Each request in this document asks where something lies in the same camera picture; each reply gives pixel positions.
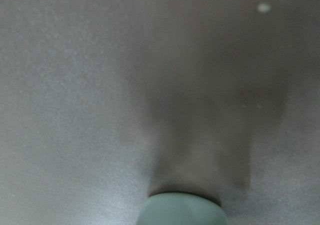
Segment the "green plastic cup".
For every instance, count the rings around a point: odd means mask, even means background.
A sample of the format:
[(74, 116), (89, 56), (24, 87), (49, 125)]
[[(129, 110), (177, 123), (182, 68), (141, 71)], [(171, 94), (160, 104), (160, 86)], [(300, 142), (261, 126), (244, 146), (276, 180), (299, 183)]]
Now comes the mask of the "green plastic cup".
[(150, 196), (142, 206), (138, 225), (227, 225), (220, 206), (203, 197), (168, 192)]

